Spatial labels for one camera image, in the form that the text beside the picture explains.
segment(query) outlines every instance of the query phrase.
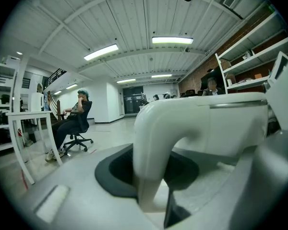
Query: brick wall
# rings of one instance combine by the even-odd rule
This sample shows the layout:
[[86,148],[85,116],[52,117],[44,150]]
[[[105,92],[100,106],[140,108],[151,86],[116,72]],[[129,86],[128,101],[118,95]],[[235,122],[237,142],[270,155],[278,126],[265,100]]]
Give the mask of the brick wall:
[[[259,10],[249,21],[238,30],[227,42],[225,42],[215,53],[222,54],[225,50],[234,45],[237,41],[243,38],[248,32],[253,30],[258,24],[265,20],[272,12],[266,6]],[[215,53],[210,56],[200,67],[194,70],[188,77],[179,83],[180,93],[186,90],[195,90],[198,92],[201,89],[201,78],[207,74],[207,70],[218,67]]]

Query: white ceiling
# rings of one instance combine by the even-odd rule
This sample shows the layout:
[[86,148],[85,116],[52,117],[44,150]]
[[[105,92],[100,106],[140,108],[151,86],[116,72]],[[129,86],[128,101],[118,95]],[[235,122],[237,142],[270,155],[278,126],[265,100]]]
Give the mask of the white ceiling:
[[[222,1],[23,0],[2,30],[0,43],[30,52],[36,65],[40,61],[84,79],[108,75],[114,81],[135,77],[145,84],[177,82],[263,2],[239,0],[233,8],[239,17]],[[186,45],[153,45],[153,36],[192,37],[194,42],[187,53]],[[84,59],[113,44],[118,51]],[[173,77],[152,80],[156,73]]]

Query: white desk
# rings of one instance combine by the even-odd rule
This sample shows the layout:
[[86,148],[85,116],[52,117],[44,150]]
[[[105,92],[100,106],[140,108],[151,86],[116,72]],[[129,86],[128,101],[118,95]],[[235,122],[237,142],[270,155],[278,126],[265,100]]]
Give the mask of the white desk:
[[38,123],[39,133],[40,133],[43,147],[44,147],[44,150],[46,153],[47,152],[46,144],[45,144],[44,136],[42,133],[42,126],[40,124],[40,119],[45,117],[46,123],[47,123],[48,134],[49,134],[49,138],[50,138],[50,142],[51,142],[51,146],[52,146],[54,155],[55,155],[59,165],[62,165],[63,163],[62,163],[62,160],[61,160],[60,155],[58,153],[58,150],[57,150],[57,147],[56,147],[56,144],[54,142],[53,135],[52,135],[50,113],[51,113],[51,111],[6,113],[6,115],[8,116],[8,120],[9,120],[10,135],[11,135],[11,140],[12,140],[12,144],[14,147],[16,158],[17,158],[18,162],[20,163],[20,166],[21,166],[24,174],[26,175],[26,177],[28,178],[28,180],[31,184],[34,184],[35,182],[34,182],[32,176],[30,175],[28,169],[26,168],[23,158],[21,157],[21,154],[20,154],[21,148],[18,147],[18,143],[17,143],[17,139],[16,139],[16,137],[18,136],[18,131],[14,130],[13,122],[18,121],[18,120],[20,121],[23,119],[37,119],[38,120],[37,123]]

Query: desk leg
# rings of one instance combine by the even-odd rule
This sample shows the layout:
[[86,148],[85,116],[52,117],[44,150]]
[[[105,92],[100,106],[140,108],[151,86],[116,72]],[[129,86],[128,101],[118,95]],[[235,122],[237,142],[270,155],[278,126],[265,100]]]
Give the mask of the desk leg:
[[9,129],[10,129],[10,135],[11,135],[11,140],[12,140],[13,148],[15,151],[15,155],[16,155],[16,158],[17,158],[19,164],[20,164],[20,167],[22,168],[22,170],[23,170],[24,174],[26,175],[26,177],[28,178],[29,182],[31,184],[34,184],[35,182],[34,182],[32,176],[30,175],[27,167],[25,166],[23,158],[21,157],[20,148],[18,147],[17,140],[16,140],[16,134],[15,134],[15,130],[13,127],[13,120],[10,118],[9,118]]
[[41,138],[42,143],[43,143],[44,151],[45,151],[45,153],[47,153],[48,151],[47,151],[46,144],[45,144],[45,139],[44,139],[44,135],[43,135],[43,131],[42,131],[42,125],[40,124],[40,118],[37,119],[37,124],[38,124],[38,130],[39,130],[40,138]]
[[52,145],[52,150],[54,152],[54,156],[56,156],[56,159],[57,159],[59,165],[62,165],[63,163],[62,163],[62,160],[60,158],[60,155],[59,155],[59,152],[57,150],[56,143],[54,142],[54,138],[53,138],[53,134],[52,134],[50,115],[48,115],[46,117],[46,123],[47,123],[47,129],[48,129],[48,133],[49,133],[50,142]]

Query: office chair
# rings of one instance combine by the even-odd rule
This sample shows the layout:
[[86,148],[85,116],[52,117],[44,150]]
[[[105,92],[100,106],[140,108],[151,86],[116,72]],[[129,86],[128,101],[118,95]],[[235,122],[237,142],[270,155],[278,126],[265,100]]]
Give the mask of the office chair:
[[[82,135],[80,135],[81,133],[85,133],[85,132],[88,130],[89,126],[90,126],[90,125],[88,124],[88,122],[87,122],[87,119],[86,119],[86,118],[87,118],[87,115],[86,115],[86,117],[85,117],[86,123],[83,123],[83,122],[82,122],[82,119],[80,118],[80,115],[83,115],[83,113],[80,113],[80,112],[71,112],[71,114],[77,114],[77,118],[78,118],[78,121],[79,121],[79,123],[80,123],[80,127],[72,128],[72,129],[68,132],[68,134],[71,136],[70,139],[73,139],[73,138],[74,138],[74,140],[64,143],[63,148],[64,148],[64,151],[65,151],[65,152],[64,152],[65,155],[67,155],[68,150],[69,150],[70,148],[72,148],[74,145],[80,145],[80,146],[84,147],[84,151],[87,151],[87,146],[86,146],[85,144],[83,144],[83,142],[85,142],[85,141],[91,141],[92,144],[93,144],[93,142],[94,142],[92,139],[85,139]],[[66,114],[57,114],[57,115],[58,115],[58,116],[61,116],[62,119],[64,119],[64,116],[65,116]]]

